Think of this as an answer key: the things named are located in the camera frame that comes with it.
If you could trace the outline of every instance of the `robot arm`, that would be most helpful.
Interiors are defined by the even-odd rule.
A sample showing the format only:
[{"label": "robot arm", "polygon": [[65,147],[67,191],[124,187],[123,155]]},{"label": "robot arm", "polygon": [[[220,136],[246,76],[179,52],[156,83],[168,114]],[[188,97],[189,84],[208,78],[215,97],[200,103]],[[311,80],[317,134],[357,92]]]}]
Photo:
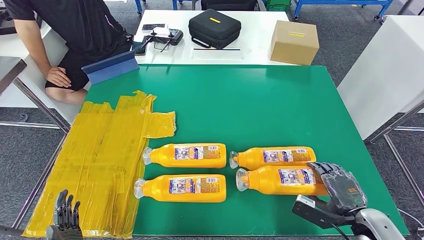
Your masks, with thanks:
[{"label": "robot arm", "polygon": [[356,240],[404,240],[393,222],[381,211],[367,208],[367,198],[351,172],[331,163],[308,163],[321,176],[330,201],[317,196],[297,196],[292,212],[321,227],[350,225]]}]

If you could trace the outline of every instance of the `cable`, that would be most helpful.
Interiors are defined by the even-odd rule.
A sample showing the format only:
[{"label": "cable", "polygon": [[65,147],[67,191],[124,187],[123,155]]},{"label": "cable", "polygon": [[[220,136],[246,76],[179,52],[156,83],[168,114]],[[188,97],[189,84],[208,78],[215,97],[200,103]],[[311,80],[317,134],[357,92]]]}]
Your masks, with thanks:
[{"label": "cable", "polygon": [[346,234],[344,232],[342,232],[342,230],[338,226],[336,226],[332,223],[330,223],[330,224],[333,228],[335,228],[344,237],[344,239],[349,240],[348,236],[346,236]]},{"label": "cable", "polygon": [[424,228],[424,225],[414,216],[412,216],[411,214],[407,213],[406,211],[402,210],[402,209],[397,209],[399,212],[408,215],[409,217],[411,217],[413,220],[415,220],[417,223],[419,223],[421,225],[422,228]]}]

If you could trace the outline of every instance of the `bottle cap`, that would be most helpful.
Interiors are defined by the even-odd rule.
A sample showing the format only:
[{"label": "bottle cap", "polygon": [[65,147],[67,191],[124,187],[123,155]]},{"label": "bottle cap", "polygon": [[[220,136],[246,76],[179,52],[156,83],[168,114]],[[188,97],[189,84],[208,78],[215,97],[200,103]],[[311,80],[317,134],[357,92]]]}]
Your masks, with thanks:
[{"label": "bottle cap", "polygon": [[152,159],[150,158],[150,153],[153,151],[150,147],[146,147],[143,151],[142,157],[144,165],[149,165],[152,163]]},{"label": "bottle cap", "polygon": [[240,192],[249,188],[249,174],[243,168],[239,168],[235,173],[235,184]]},{"label": "bottle cap", "polygon": [[141,199],[144,196],[143,185],[146,183],[146,180],[139,178],[134,183],[134,196],[138,199]]},{"label": "bottle cap", "polygon": [[238,161],[239,161],[239,154],[235,151],[231,151],[229,153],[229,166],[232,169],[237,168],[239,166]]}]

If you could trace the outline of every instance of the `cardboard box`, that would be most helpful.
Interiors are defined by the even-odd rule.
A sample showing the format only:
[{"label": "cardboard box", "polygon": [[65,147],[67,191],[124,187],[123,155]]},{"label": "cardboard box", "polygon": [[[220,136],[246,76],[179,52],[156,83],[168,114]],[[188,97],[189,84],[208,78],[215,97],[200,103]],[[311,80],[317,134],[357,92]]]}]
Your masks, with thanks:
[{"label": "cardboard box", "polygon": [[315,25],[278,20],[272,35],[270,60],[311,65],[319,48]]}]

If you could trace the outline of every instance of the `black shirt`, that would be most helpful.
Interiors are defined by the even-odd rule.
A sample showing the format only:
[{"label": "black shirt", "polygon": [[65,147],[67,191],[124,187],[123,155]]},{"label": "black shirt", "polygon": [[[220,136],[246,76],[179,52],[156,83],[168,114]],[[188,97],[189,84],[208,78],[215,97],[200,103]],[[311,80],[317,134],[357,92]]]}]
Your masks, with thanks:
[{"label": "black shirt", "polygon": [[13,19],[35,20],[34,11],[74,51],[96,59],[122,44],[124,28],[103,0],[4,0]]}]

